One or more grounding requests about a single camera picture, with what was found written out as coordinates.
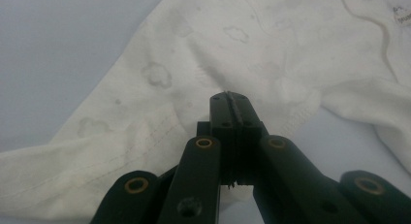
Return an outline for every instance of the white surface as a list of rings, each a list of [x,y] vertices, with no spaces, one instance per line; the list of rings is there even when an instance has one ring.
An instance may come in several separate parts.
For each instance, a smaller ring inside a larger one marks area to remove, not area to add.
[[[1,150],[47,143],[158,1],[0,0]],[[409,175],[368,125],[320,111],[293,140],[327,176],[363,169],[411,194]],[[241,206],[226,208],[220,223]]]

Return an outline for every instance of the gray background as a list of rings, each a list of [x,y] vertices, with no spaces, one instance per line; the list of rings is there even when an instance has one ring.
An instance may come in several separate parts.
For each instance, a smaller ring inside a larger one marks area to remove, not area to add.
[[[0,152],[46,144],[160,1],[0,0]],[[320,109],[293,141],[333,179],[366,170],[411,195],[410,175],[370,125]],[[221,206],[220,223],[235,222],[263,223],[254,200]]]

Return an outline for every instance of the white cloth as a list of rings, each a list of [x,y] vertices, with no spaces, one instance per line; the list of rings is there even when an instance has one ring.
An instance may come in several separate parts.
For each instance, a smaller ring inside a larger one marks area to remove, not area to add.
[[[223,90],[289,138],[321,104],[372,123],[411,172],[403,29],[384,0],[163,0],[50,144],[0,154],[0,213],[91,217],[119,176],[176,164]]]

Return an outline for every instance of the crumpled white towel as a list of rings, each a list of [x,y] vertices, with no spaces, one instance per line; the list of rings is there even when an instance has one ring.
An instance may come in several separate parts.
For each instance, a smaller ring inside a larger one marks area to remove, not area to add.
[[[411,172],[401,31],[384,0],[164,0],[50,145],[0,155],[0,213],[91,217],[127,170],[173,166],[197,121],[207,119],[208,98],[223,90],[248,96],[269,132],[285,137],[321,103],[373,123]],[[132,142],[132,156],[130,132],[132,141],[148,139]],[[118,167],[124,171],[102,177]],[[25,194],[31,190],[34,197]]]

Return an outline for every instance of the white fabric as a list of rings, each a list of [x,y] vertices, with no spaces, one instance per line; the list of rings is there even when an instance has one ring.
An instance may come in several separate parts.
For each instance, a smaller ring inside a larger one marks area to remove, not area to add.
[[[384,0],[164,0],[50,144],[0,154],[0,213],[90,217],[119,176],[176,164],[223,90],[285,137],[321,104],[375,124],[411,172],[403,29]]]

